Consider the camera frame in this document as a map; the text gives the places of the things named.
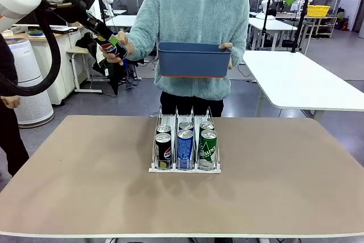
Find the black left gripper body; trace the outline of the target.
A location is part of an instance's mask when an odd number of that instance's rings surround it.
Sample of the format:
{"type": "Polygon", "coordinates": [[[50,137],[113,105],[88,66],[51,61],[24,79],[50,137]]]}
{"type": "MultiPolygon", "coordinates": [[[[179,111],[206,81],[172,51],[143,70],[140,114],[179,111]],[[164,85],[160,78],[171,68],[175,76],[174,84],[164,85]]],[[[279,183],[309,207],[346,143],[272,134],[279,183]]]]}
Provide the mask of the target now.
{"type": "Polygon", "coordinates": [[[67,7],[58,8],[58,16],[68,23],[95,24],[96,18],[87,13],[95,0],[65,0],[67,7]]]}

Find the person's right hand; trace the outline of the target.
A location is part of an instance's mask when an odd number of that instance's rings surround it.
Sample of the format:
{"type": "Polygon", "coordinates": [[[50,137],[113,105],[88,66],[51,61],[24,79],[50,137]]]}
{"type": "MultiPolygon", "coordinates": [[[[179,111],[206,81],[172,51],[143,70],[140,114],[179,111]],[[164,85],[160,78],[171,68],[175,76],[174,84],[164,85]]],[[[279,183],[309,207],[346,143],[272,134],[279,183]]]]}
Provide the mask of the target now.
{"type": "MultiPolygon", "coordinates": [[[[117,34],[117,38],[126,47],[127,54],[132,55],[134,53],[134,51],[135,51],[134,45],[132,44],[132,42],[130,42],[128,40],[128,37],[127,37],[126,33],[123,32],[123,31],[120,31],[117,34]]],[[[122,61],[122,59],[120,57],[116,57],[112,53],[107,53],[101,46],[99,46],[99,48],[100,48],[100,51],[102,52],[104,58],[106,58],[106,60],[109,63],[118,63],[120,65],[123,65],[123,61],[122,61]]]]}

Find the person's left hand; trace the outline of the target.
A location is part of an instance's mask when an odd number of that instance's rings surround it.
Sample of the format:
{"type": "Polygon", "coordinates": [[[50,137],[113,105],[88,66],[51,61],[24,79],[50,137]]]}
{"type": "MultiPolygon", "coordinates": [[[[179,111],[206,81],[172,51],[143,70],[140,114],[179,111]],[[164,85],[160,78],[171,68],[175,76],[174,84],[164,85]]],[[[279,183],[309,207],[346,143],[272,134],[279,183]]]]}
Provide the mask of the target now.
{"type": "MultiPolygon", "coordinates": [[[[221,50],[226,50],[226,49],[231,50],[232,48],[233,48],[232,43],[223,43],[223,44],[219,45],[219,49],[221,49],[221,50]]],[[[229,70],[233,69],[233,64],[232,64],[232,59],[231,58],[229,60],[228,69],[229,70]]]]}

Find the bystander bare hand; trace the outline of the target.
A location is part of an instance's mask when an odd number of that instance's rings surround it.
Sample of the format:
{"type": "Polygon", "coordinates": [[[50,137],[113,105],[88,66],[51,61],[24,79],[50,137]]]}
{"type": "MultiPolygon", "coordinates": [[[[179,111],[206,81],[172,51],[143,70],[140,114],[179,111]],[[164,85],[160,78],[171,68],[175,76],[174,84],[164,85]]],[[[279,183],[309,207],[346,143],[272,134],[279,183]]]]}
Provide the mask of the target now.
{"type": "Polygon", "coordinates": [[[5,107],[9,109],[16,109],[20,105],[20,97],[19,96],[1,96],[1,100],[3,101],[5,107]]]}

